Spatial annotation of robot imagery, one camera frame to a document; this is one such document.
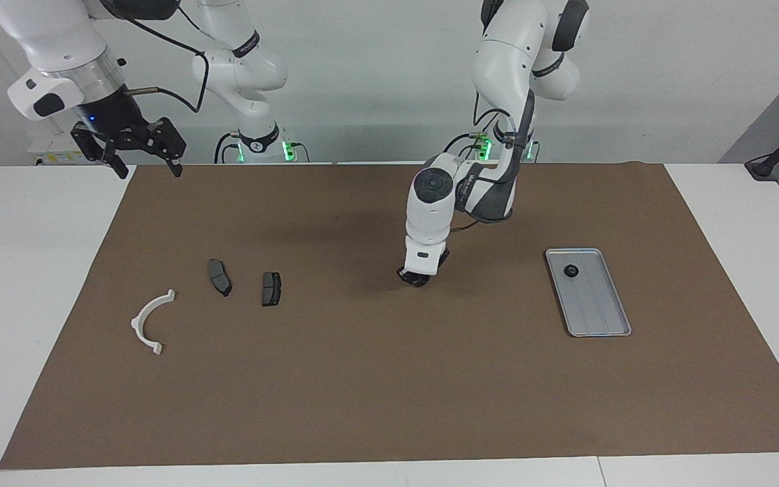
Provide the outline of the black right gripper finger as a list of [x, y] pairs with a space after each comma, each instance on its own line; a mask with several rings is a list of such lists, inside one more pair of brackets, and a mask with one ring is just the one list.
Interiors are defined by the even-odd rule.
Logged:
[[146, 154], [161, 158], [175, 178], [180, 178], [183, 166], [179, 162], [185, 154], [186, 141], [167, 117], [156, 121], [143, 121], [145, 141], [143, 151]]
[[75, 124], [70, 134], [86, 160], [105, 164], [114, 170], [119, 179], [126, 179], [128, 169], [117, 154], [118, 149], [114, 139], [109, 139], [104, 145], [100, 145], [95, 133], [92, 133], [85, 124]]

